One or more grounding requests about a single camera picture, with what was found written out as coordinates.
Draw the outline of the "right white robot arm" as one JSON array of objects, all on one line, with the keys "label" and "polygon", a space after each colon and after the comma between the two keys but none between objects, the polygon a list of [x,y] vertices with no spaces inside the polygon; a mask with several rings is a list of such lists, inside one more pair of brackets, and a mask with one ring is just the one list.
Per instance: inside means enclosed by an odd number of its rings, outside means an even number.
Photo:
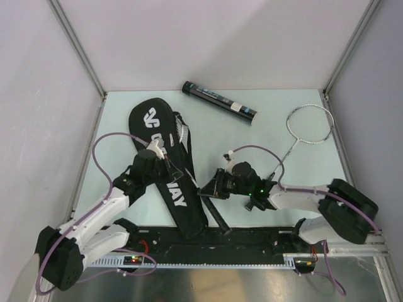
[{"label": "right white robot arm", "polygon": [[306,252],[313,244],[343,239],[362,245],[375,229],[378,206],[342,179],[317,187],[282,187],[263,179],[247,162],[217,169],[213,178],[199,190],[201,196],[228,199],[231,195],[249,196],[260,210],[302,210],[316,218],[302,218],[291,236],[292,247]]}]

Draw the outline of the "white badminton racket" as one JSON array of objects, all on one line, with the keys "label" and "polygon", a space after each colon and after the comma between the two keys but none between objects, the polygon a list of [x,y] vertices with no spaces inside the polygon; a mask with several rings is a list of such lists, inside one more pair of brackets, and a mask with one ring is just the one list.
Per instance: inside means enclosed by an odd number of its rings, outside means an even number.
[{"label": "white badminton racket", "polygon": [[174,112],[174,117],[176,119],[176,127],[178,131],[178,138],[179,143],[181,143],[185,149],[187,154],[187,164],[185,171],[189,175],[191,181],[193,182],[194,186],[196,187],[196,192],[198,197],[201,199],[207,210],[212,215],[213,219],[216,221],[220,231],[223,235],[229,234],[232,229],[226,223],[222,215],[219,213],[218,209],[212,203],[211,199],[207,196],[200,195],[200,186],[198,185],[195,177],[195,170],[193,164],[193,154],[192,154],[192,144],[191,144],[191,132],[189,126],[184,122],[183,117],[177,111]]},{"label": "white badminton racket", "polygon": [[303,104],[287,116],[286,127],[295,142],[281,159],[282,164],[298,143],[317,145],[325,142],[332,134],[334,118],[322,106]]}]

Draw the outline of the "black racket bag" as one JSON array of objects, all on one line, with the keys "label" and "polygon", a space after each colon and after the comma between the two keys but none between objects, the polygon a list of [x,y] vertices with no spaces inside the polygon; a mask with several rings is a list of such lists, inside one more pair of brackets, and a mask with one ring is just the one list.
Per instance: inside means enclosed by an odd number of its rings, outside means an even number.
[{"label": "black racket bag", "polygon": [[163,141],[161,150],[167,161],[162,165],[169,167],[165,167],[166,178],[156,186],[180,234],[185,239],[200,236],[208,220],[195,185],[189,126],[165,100],[152,98],[134,107],[128,128],[131,135],[144,142]]}]

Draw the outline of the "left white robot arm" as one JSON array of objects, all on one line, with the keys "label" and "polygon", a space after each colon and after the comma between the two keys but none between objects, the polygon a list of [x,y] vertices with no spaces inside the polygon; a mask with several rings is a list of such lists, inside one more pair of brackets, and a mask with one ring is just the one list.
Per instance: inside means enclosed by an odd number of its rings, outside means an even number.
[{"label": "left white robot arm", "polygon": [[87,266],[104,255],[123,248],[135,250],[139,234],[133,223],[113,224],[116,215],[141,198],[152,184],[170,184],[183,176],[166,155],[144,149],[117,178],[110,181],[107,193],[84,214],[38,235],[35,253],[40,258],[38,277],[66,291],[78,282]]}]

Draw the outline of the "black shuttlecock tube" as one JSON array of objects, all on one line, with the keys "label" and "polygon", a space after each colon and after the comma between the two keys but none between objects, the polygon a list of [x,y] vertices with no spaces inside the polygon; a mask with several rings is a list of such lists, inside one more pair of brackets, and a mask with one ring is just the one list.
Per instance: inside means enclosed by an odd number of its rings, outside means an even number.
[{"label": "black shuttlecock tube", "polygon": [[258,114],[256,110],[195,84],[194,82],[186,81],[181,90],[182,93],[186,95],[198,98],[208,104],[236,115],[244,121],[247,121],[250,125],[256,120]]}]

